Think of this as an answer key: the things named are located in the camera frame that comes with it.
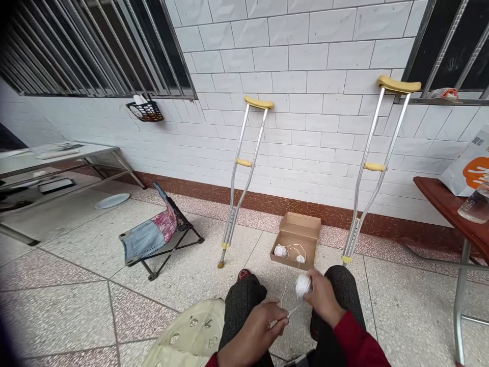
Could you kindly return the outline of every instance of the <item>black basket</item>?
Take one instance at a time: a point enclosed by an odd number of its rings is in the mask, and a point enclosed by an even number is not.
[[[158,122],[163,121],[163,115],[159,110],[155,101],[150,100],[144,104],[136,104],[131,102],[126,104],[126,107],[135,115],[139,120],[146,122]]]

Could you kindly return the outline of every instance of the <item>red sleeve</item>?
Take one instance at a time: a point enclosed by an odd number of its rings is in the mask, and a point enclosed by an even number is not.
[[[350,312],[336,325],[334,333],[345,351],[348,367],[390,366],[380,345]]]
[[[217,352],[212,355],[212,357],[210,358],[210,360],[208,360],[205,367],[219,367]]]

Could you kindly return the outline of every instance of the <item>person's left hand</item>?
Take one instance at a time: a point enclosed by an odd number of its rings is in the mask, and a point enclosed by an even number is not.
[[[289,323],[288,312],[277,303],[266,299],[253,308],[238,335],[218,352],[219,367],[251,366],[265,354]]]

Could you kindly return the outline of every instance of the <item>orange logo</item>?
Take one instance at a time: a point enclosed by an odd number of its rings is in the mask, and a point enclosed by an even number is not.
[[[489,158],[478,157],[471,160],[464,168],[463,175],[466,178],[467,185],[476,189],[484,182],[484,175],[489,173]]]

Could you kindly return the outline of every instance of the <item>water bottle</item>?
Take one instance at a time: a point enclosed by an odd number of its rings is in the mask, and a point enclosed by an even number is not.
[[[483,224],[489,220],[489,175],[477,190],[458,208],[458,213],[471,222]]]

